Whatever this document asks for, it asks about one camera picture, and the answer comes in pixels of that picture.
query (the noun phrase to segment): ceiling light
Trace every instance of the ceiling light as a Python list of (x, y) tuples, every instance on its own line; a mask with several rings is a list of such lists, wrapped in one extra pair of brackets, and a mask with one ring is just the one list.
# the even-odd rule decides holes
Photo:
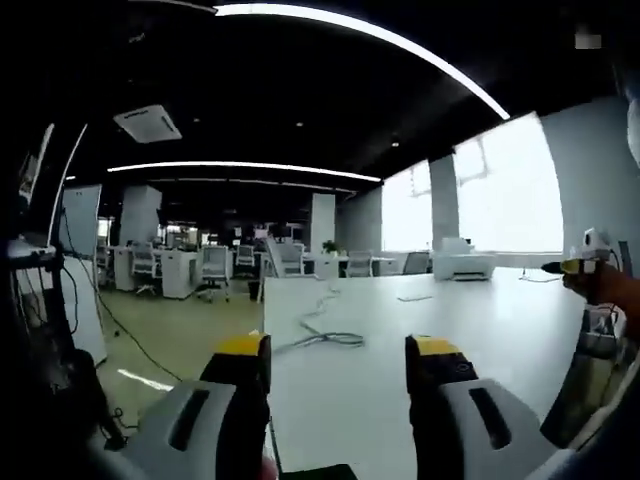
[(290, 170), (294, 172), (318, 173), (322, 175), (333, 175), (336, 177), (354, 178), (356, 180), (366, 180), (368, 182), (380, 182), (378, 177), (370, 177), (360, 175), (358, 173), (337, 172), (335, 170), (327, 170), (324, 168), (301, 167), (298, 165), (281, 165), (278, 163), (253, 163), (253, 162), (225, 162), (225, 161), (209, 161), (209, 162), (162, 162), (162, 163), (141, 163), (138, 165), (125, 165), (123, 167), (108, 168), (107, 171), (123, 172), (126, 170), (141, 170), (143, 168), (162, 168), (162, 167), (246, 167), (246, 168), (267, 168), (271, 170)]
[(331, 23), (341, 27), (357, 30), (373, 37), (379, 38), (386, 42), (413, 53), (418, 57), (426, 60), (434, 67), (439, 68), (454, 80), (468, 88), (480, 100), (486, 103), (489, 108), (495, 111), (503, 120), (507, 120), (510, 116), (504, 108), (496, 102), (480, 85), (475, 83), (464, 73), (453, 65), (449, 64), (435, 53), (430, 52), (417, 43), (412, 42), (396, 33), (390, 32), (382, 27), (378, 27), (371, 23), (367, 23), (347, 15), (318, 10), (316, 8), (298, 7), (295, 5), (278, 5), (270, 3), (252, 3), (252, 4), (235, 4), (217, 6), (217, 15), (220, 17), (229, 15), (280, 15), (285, 17), (306, 18), (309, 20), (317, 20), (319, 22)]
[(302, 188), (314, 188), (316, 190), (332, 190), (336, 192), (347, 192), (353, 193), (353, 190), (347, 190), (346, 188), (337, 188), (337, 187), (325, 187), (324, 185), (309, 185), (307, 183), (290, 183), (290, 182), (282, 182), (282, 186), (285, 187), (302, 187)]
[(236, 183), (259, 183), (261, 185), (280, 185), (278, 182), (271, 182), (268, 180), (251, 180), (247, 178), (230, 178), (229, 181)]

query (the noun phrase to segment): white desk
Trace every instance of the white desk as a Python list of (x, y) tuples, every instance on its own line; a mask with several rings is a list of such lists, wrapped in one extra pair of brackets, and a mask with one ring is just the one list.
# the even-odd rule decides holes
[[(113, 268), (116, 288), (130, 292), (136, 288), (131, 274), (131, 249), (129, 247), (108, 247), (113, 250)], [(191, 295), (200, 285), (198, 252), (154, 249), (160, 257), (162, 268), (162, 296), (183, 299)]]
[[(341, 294), (309, 323), (366, 341), (357, 349), (321, 343), (274, 356), (269, 403), (284, 471), (347, 463), (363, 480), (416, 478), (404, 360), (412, 333), (449, 339), (480, 377), (502, 383), (543, 420), (569, 369), (584, 301), (562, 282), (524, 282), (520, 274), (499, 268), (490, 282), (465, 283), (432, 275), (268, 278), (265, 331), (274, 348), (308, 334), (297, 321), (314, 311), (328, 283)], [(424, 295), (434, 298), (397, 299)]]
[[(337, 278), (340, 272), (340, 263), (346, 263), (349, 261), (347, 255), (329, 255), (329, 254), (312, 254), (305, 253), (302, 256), (303, 262), (313, 262), (314, 272), (320, 273), (321, 278)], [(391, 257), (373, 257), (374, 271), (376, 276), (384, 277), (387, 275), (393, 275), (398, 272), (397, 261)]]

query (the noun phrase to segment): gray floor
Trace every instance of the gray floor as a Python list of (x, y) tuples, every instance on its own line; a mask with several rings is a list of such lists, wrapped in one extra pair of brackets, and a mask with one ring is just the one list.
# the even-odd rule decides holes
[[(231, 293), (229, 303), (222, 293), (212, 303), (194, 295), (186, 300), (137, 297), (119, 291), (102, 291), (101, 295), (151, 357), (182, 379), (197, 379), (219, 342), (261, 328), (262, 304), (250, 301), (243, 285), (234, 287), (232, 292), (241, 293)], [(122, 408), (124, 423), (135, 424), (165, 391), (119, 370), (165, 385), (177, 381), (151, 363), (104, 309), (102, 323), (107, 360), (98, 367), (98, 376), (111, 409)]]

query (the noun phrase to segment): hand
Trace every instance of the hand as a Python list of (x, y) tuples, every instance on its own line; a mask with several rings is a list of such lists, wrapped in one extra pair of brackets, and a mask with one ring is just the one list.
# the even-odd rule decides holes
[(608, 263), (600, 265), (600, 273), (597, 279), (594, 279), (592, 275), (594, 274), (567, 274), (562, 277), (562, 283), (566, 288), (585, 298), (587, 298), (589, 289), (593, 289), (596, 304), (617, 303), (621, 285), (626, 279), (625, 275)]

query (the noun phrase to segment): white printer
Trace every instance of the white printer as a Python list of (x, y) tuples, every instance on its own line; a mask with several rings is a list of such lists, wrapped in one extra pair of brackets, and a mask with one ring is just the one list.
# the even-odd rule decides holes
[(443, 238), (442, 249), (433, 252), (436, 280), (489, 280), (494, 268), (495, 256), (475, 253), (464, 238)]

